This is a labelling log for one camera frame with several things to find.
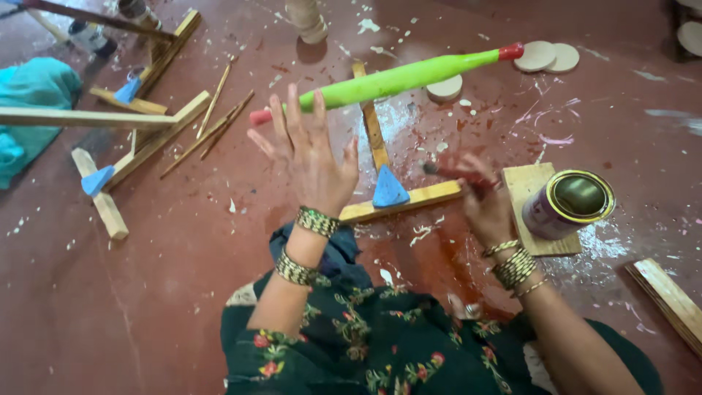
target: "round wooden piece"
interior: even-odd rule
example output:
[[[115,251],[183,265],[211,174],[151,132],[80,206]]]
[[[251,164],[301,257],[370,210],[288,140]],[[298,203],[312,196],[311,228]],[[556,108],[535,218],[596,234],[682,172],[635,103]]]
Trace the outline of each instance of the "round wooden piece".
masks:
[[[515,59],[515,66],[525,72],[543,70],[556,59],[556,48],[548,41],[533,41],[524,45],[524,55]]]
[[[685,22],[677,30],[677,40],[686,50],[702,56],[702,23]]]
[[[463,78],[461,75],[451,77],[446,81],[437,82],[436,84],[427,85],[427,95],[432,101],[444,102],[456,98],[461,94],[463,87]]]
[[[548,65],[545,70],[548,72],[568,72],[578,65],[580,54],[578,50],[568,44],[553,44],[556,48],[556,59]]]

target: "teal fabric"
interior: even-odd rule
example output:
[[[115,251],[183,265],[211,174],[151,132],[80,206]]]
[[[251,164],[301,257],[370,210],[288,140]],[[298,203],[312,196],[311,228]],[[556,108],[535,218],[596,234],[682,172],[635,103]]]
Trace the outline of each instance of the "teal fabric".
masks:
[[[21,66],[0,70],[0,107],[70,110],[81,79],[67,64],[53,58],[34,58]],[[0,125],[0,189],[10,186],[61,131],[60,127]]]

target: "paint can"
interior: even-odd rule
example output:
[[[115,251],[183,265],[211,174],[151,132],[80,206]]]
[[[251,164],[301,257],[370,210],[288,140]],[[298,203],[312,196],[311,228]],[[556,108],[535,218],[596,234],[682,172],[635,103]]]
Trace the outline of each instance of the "paint can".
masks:
[[[611,186],[600,176],[583,170],[554,174],[522,207],[524,225],[540,238],[560,240],[613,211]]]
[[[119,13],[131,22],[147,29],[161,29],[161,21],[144,0],[119,0]]]
[[[74,20],[68,27],[71,40],[88,52],[107,59],[117,50],[117,42],[102,35],[102,27],[95,23]]]

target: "wooden dowel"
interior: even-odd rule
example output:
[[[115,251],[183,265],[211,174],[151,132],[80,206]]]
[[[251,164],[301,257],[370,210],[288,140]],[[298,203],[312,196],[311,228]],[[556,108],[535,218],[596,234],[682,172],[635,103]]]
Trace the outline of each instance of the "wooden dowel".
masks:
[[[215,146],[215,144],[224,136],[224,133],[229,129],[229,126],[236,120],[236,118],[241,114],[241,111],[246,107],[246,104],[249,103],[249,100],[253,97],[253,89],[249,91],[249,95],[239,104],[239,108],[237,108],[237,111],[227,120],[227,123],[222,127],[222,130],[220,130],[216,136],[212,139],[212,142],[210,145],[205,148],[205,151],[200,155],[200,160],[205,159],[205,157],[212,151],[212,148]]]

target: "wooden plank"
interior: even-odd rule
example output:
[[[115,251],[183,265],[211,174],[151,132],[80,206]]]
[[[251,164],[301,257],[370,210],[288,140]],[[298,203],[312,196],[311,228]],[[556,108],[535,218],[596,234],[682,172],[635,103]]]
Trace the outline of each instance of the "wooden plank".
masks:
[[[89,176],[98,170],[95,166],[95,162],[93,162],[93,158],[91,158],[88,151],[83,148],[74,149],[71,152],[71,156],[73,157],[73,161],[76,162],[76,167],[78,167],[78,172],[80,172],[81,177]],[[99,192],[93,198],[93,202],[95,203],[95,208],[98,209],[98,214],[105,224],[107,234],[110,235],[110,238],[121,240],[127,237],[129,230],[112,196],[105,192]]]
[[[196,10],[190,11],[183,22],[175,30],[175,35],[178,39],[169,46],[168,49],[161,55],[161,57],[155,60],[150,66],[146,67],[144,71],[139,74],[141,78],[141,86],[136,92],[136,97],[143,98],[146,96],[151,88],[156,84],[156,82],[161,78],[163,73],[171,64],[171,61],[175,58],[181,48],[185,45],[192,33],[197,29],[200,24],[202,16]]]
[[[344,223],[368,221],[388,214],[403,212],[410,209],[433,205],[461,196],[461,186],[456,181],[446,181],[436,185],[417,188],[407,191],[409,202],[403,205],[376,209],[373,202],[363,202],[357,205],[348,205],[341,210],[339,219]]]
[[[545,240],[531,234],[522,219],[522,206],[532,195],[537,193],[556,171],[550,163],[529,164],[527,166],[507,167],[502,170],[502,177],[512,200],[517,232],[522,245],[535,257],[560,257],[579,254],[583,251],[578,233],[572,233],[561,240]]]
[[[54,110],[50,108],[0,107],[0,124],[52,127],[113,127],[160,130],[176,124],[166,115]]]
[[[366,68],[360,60],[354,62],[351,68],[353,69],[354,78],[366,75]],[[383,133],[380,131],[376,105],[373,104],[372,100],[369,100],[365,103],[361,103],[361,109],[363,110],[363,120],[366,125],[368,142],[370,143],[371,153],[373,154],[373,162],[376,164],[376,171],[380,171],[380,166],[382,165],[390,167],[390,158],[388,157],[388,150],[385,149]]]
[[[168,110],[168,107],[166,107],[165,105],[151,103],[150,101],[141,100],[139,98],[134,98],[134,100],[132,100],[131,103],[124,104],[121,101],[114,98],[113,91],[108,91],[107,89],[93,87],[90,88],[90,93],[100,98],[100,100],[112,104],[115,107],[140,112],[142,114],[165,115],[166,111]]]
[[[644,286],[644,290],[663,310],[678,334],[702,358],[702,311],[700,308],[653,259],[638,261],[633,264],[633,267],[635,271],[628,267],[627,270],[634,275],[639,284]]]
[[[79,10],[78,8],[66,7],[62,6],[61,4],[51,3],[50,1],[25,0],[22,3],[22,5],[27,8],[48,11],[50,13],[59,15],[66,15],[77,20],[84,20],[86,22],[94,22],[99,25],[111,26],[117,29],[127,30],[129,32],[134,32],[138,34],[144,34],[145,36],[154,37],[166,41],[175,41],[177,39],[176,35],[167,32],[162,32],[161,30],[146,29],[131,22],[127,22],[126,20],[111,18],[109,16],[92,13],[90,11]]]
[[[114,164],[114,174],[112,178],[102,187],[102,190],[114,188],[120,181],[124,180],[132,171],[142,164],[148,157],[161,150],[169,140],[175,137],[190,122],[194,121],[210,104],[212,96],[207,91],[203,91],[196,98],[192,99],[181,111],[175,114],[177,123],[171,128],[164,130],[149,143],[144,145],[137,152],[130,152]]]

